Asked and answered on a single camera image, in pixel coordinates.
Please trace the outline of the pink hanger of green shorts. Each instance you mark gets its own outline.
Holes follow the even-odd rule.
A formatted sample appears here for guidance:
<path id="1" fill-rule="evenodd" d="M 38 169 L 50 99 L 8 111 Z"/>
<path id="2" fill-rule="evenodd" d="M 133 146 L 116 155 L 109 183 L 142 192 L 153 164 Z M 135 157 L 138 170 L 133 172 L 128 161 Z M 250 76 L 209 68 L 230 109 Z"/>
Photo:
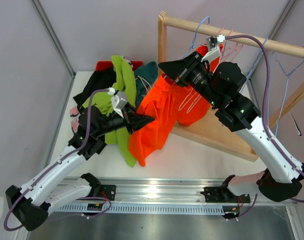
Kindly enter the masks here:
<path id="1" fill-rule="evenodd" d="M 199 48 L 201 48 L 201 50 L 203 50 L 204 48 L 207 48 L 207 43 L 195 44 L 196 36 L 197 36 L 197 33 L 195 33 L 194 39 L 192 40 L 192 43 L 191 43 L 188 51 L 181 57 L 181 59 L 188 56 L 192 52 L 192 50 L 197 51 L 197 50 L 199 50 Z M 193 90 L 191 90 L 190 93 L 187 94 L 185 99 L 180 104 L 178 110 L 179 111 L 183 110 L 185 108 L 185 106 L 188 105 L 188 103 L 190 103 L 190 105 L 189 105 L 189 107 L 187 108 L 187 111 L 186 111 L 186 113 L 188 114 L 192 111 L 192 109 L 200 101 L 200 99 L 201 99 L 200 94 L 198 94 L 197 92 L 193 92 Z"/>

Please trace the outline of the black shorts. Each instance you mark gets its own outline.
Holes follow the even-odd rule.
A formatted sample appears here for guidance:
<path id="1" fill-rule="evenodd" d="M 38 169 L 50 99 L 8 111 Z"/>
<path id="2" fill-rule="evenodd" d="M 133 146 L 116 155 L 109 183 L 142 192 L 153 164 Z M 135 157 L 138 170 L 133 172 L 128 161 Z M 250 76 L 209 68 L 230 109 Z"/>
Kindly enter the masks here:
<path id="1" fill-rule="evenodd" d="M 81 105 L 90 97 L 94 91 L 110 88 L 115 82 L 116 73 L 113 67 L 107 68 L 105 70 L 94 71 L 83 91 L 73 97 L 77 103 L 77 108 L 80 109 Z"/>

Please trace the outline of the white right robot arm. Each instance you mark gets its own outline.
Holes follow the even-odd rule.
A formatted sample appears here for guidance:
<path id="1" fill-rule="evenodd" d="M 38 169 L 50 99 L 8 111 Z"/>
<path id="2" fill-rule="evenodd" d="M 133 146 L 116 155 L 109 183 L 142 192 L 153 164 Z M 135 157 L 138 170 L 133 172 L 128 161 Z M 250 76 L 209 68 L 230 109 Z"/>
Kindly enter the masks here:
<path id="1" fill-rule="evenodd" d="M 243 194 L 262 194 L 281 202 L 295 200 L 302 189 L 304 163 L 295 160 L 264 124 L 260 110 L 239 90 L 246 77 L 236 63 L 222 62 L 215 72 L 197 52 L 159 68 L 180 87 L 192 87 L 216 111 L 215 116 L 256 152 L 266 170 L 256 174 L 230 175 L 220 187 L 220 196 L 231 202 Z"/>

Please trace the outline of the pink hanger of black shorts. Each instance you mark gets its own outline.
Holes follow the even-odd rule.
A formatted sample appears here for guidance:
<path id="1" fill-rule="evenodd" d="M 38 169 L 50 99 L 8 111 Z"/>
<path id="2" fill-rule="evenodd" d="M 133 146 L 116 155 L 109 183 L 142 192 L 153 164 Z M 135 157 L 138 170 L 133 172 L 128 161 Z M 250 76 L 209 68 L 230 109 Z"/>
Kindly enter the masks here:
<path id="1" fill-rule="evenodd" d="M 233 62 L 234 59 L 239 55 L 243 48 L 241 43 L 229 44 L 228 40 L 224 42 L 223 49 L 221 50 L 220 62 Z"/>

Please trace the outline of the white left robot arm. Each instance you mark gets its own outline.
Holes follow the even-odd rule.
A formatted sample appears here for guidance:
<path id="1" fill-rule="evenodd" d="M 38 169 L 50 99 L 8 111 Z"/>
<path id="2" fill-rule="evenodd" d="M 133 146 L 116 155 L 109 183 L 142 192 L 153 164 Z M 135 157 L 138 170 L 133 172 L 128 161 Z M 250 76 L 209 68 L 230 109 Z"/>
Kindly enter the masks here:
<path id="1" fill-rule="evenodd" d="M 12 185 L 6 190 L 9 214 L 17 218 L 21 227 L 33 231 L 51 213 L 75 200 L 111 202 L 112 198 L 102 189 L 101 182 L 90 173 L 81 175 L 63 189 L 57 186 L 70 172 L 101 151 L 102 136 L 115 130 L 132 134 L 154 120 L 152 116 L 136 113 L 131 105 L 108 116 L 97 107 L 84 109 L 78 132 L 57 159 L 21 187 Z"/>

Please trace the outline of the orange shorts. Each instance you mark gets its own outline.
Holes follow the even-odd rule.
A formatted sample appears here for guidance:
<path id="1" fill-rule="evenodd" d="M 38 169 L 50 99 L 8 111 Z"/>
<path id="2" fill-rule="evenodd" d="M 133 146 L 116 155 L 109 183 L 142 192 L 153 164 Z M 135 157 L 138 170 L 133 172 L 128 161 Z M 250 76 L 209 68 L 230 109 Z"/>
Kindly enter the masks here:
<path id="1" fill-rule="evenodd" d="M 163 148 L 176 123 L 188 127 L 207 114 L 211 106 L 202 96 L 190 113 L 186 113 L 190 103 L 183 110 L 178 110 L 191 90 L 196 92 L 190 86 L 179 87 L 162 74 L 154 87 L 148 91 L 138 106 L 137 113 L 154 117 L 155 121 L 134 132 L 130 136 L 128 146 L 129 152 L 140 166 L 146 165 L 147 156 Z"/>

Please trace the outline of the lime green shorts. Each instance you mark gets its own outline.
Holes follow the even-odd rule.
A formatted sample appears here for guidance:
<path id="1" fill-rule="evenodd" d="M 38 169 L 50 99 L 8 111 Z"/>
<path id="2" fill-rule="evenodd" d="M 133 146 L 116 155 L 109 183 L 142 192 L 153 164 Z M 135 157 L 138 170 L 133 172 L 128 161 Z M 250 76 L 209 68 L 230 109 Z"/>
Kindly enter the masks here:
<path id="1" fill-rule="evenodd" d="M 93 96 L 92 108 L 98 108 L 106 116 L 110 116 L 116 110 L 116 116 L 124 116 L 121 110 L 125 104 L 135 106 L 136 101 L 136 80 L 132 67 L 128 61 L 120 56 L 111 56 L 113 72 L 116 74 L 116 82 L 113 83 L 113 91 L 99 92 Z M 130 167 L 134 167 L 136 159 L 128 150 L 130 134 L 128 130 L 120 128 L 105 135 L 105 143 L 108 145 L 118 145 L 121 154 Z"/>

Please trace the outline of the teal drawstring shorts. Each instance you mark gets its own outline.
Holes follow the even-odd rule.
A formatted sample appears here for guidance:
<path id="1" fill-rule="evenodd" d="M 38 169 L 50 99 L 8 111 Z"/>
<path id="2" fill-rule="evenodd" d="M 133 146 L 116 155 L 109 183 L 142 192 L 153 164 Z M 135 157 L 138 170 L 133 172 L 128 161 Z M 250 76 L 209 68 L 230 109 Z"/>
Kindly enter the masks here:
<path id="1" fill-rule="evenodd" d="M 138 67 L 134 71 L 134 76 L 136 80 L 136 102 L 135 105 L 138 107 L 147 92 L 153 87 L 155 81 L 158 77 L 158 67 L 157 63 L 154 61 L 149 62 L 146 65 Z"/>

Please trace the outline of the pink patterned shorts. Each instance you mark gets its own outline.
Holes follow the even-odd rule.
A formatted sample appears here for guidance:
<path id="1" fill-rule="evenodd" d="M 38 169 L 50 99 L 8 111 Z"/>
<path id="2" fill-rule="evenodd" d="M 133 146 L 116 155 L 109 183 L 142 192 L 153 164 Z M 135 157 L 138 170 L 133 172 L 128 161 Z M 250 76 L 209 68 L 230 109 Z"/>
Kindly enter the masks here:
<path id="1" fill-rule="evenodd" d="M 79 117 L 81 114 L 80 114 L 77 106 L 71 108 L 69 114 L 70 114 L 70 120 L 71 120 L 71 129 L 72 129 L 72 132 L 75 134 L 78 131 Z"/>

